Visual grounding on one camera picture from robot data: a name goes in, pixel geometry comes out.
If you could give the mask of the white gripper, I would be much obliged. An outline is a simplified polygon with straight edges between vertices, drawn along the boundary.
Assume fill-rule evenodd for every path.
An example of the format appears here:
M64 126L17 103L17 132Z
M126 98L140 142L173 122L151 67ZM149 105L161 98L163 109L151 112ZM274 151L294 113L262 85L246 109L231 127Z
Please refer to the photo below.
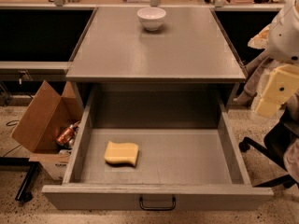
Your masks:
M269 75L269 80L254 112L262 117L271 118L295 92L299 89L299 67L284 64L275 68Z

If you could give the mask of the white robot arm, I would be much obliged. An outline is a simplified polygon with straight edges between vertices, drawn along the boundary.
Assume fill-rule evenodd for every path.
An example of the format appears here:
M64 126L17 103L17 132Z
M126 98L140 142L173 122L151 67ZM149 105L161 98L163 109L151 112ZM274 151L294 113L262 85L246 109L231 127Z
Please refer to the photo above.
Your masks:
M252 110L255 115L271 118L299 89L298 0L289 0L272 20L267 45L278 66L263 72Z

